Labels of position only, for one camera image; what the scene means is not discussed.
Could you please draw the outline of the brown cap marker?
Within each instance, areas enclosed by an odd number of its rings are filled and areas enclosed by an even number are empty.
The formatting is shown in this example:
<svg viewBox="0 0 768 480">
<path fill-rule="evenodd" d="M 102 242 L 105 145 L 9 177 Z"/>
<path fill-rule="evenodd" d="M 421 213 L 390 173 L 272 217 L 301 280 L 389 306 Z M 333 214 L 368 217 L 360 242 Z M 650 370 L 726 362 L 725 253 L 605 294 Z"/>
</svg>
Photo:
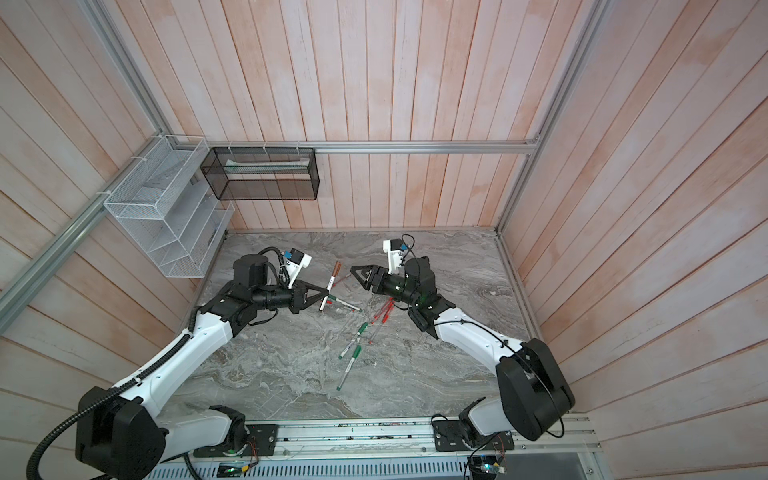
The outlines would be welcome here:
<svg viewBox="0 0 768 480">
<path fill-rule="evenodd" d="M 321 303 L 320 303 L 320 307 L 319 307 L 319 311 L 320 311 L 320 312 L 323 312 L 323 311 L 324 311 L 324 309 L 325 309 L 325 305 L 324 305 L 324 303 L 325 303 L 325 300 L 326 300 L 326 298 L 328 298 L 328 296 L 330 295 L 330 292 L 331 292 L 331 290 L 332 290 L 332 288 L 333 288 L 333 287 L 332 287 L 332 285 L 333 285 L 333 283 L 335 282 L 335 280 L 337 279 L 337 277 L 338 277 L 338 275 L 339 275 L 339 272 L 340 272 L 341 268 L 342 268 L 342 264 L 341 264 L 341 262 L 340 262 L 340 261 L 338 261 L 338 260 L 337 260 L 337 261 L 335 262 L 334 268 L 333 268 L 333 270 L 332 270 L 332 273 L 331 273 L 331 276 L 330 276 L 330 279 L 329 279 L 329 281 L 328 281 L 328 285 L 327 285 L 327 289 L 329 290 L 329 293 L 328 293 L 328 295 L 327 295 L 327 296 L 325 296 L 325 297 L 323 298 L 323 300 L 322 300 L 322 301 L 321 301 Z"/>
</svg>

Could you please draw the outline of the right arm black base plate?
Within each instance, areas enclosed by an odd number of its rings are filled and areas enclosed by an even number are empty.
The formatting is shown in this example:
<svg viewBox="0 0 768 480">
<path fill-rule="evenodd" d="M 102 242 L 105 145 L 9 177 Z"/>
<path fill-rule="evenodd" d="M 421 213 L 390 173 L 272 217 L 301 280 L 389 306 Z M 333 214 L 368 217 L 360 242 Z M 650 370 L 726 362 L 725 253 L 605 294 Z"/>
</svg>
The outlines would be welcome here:
<svg viewBox="0 0 768 480">
<path fill-rule="evenodd" d="M 478 448 L 506 452 L 515 448 L 514 439 L 509 432 L 481 435 L 467 421 L 461 419 L 448 419 L 437 415 L 430 420 L 430 425 L 438 452 L 474 451 Z"/>
</svg>

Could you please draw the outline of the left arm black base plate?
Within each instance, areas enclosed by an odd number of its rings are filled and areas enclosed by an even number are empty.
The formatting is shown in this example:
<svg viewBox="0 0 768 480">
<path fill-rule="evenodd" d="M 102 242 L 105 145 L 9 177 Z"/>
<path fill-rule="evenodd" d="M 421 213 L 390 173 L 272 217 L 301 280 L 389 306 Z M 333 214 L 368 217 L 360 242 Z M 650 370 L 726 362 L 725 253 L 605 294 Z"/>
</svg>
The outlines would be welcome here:
<svg viewBox="0 0 768 480">
<path fill-rule="evenodd" d="M 230 427 L 222 443 L 196 449 L 197 458 L 211 457 L 269 457 L 274 454 L 278 439 L 277 424 L 242 423 Z"/>
</svg>

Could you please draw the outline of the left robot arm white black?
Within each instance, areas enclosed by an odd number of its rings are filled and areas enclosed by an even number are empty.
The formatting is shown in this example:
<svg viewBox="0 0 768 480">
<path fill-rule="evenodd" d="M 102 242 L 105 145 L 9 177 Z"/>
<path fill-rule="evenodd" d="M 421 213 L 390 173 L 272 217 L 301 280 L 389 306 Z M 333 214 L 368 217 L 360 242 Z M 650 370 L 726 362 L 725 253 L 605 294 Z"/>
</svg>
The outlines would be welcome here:
<svg viewBox="0 0 768 480">
<path fill-rule="evenodd" d="M 266 251 L 244 255 L 234 274 L 190 326 L 131 376 L 105 390 L 93 388 L 80 402 L 76 458 L 116 479 L 142 479 L 157 464 L 204 447 L 239 455 L 249 446 L 242 413 L 225 406 L 161 421 L 158 416 L 176 390 L 213 353 L 245 327 L 274 318 L 281 310 L 297 314 L 327 296 L 327 289 L 300 280 L 309 255 L 292 249 L 272 264 Z"/>
</svg>

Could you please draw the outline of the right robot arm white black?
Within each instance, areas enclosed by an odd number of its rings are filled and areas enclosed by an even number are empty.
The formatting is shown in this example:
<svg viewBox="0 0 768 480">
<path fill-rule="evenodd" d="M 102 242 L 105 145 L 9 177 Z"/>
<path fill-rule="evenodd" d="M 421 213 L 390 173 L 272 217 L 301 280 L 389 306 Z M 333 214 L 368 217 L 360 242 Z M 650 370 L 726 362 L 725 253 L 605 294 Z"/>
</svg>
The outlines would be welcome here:
<svg viewBox="0 0 768 480">
<path fill-rule="evenodd" d="M 404 303 L 420 331 L 458 347 L 495 375 L 498 394 L 459 415 L 468 443 L 511 430 L 536 441 L 575 406 L 549 347 L 537 338 L 504 336 L 472 319 L 439 293 L 428 258 L 408 260 L 402 275 L 378 265 L 353 266 L 350 273 L 365 290 Z"/>
</svg>

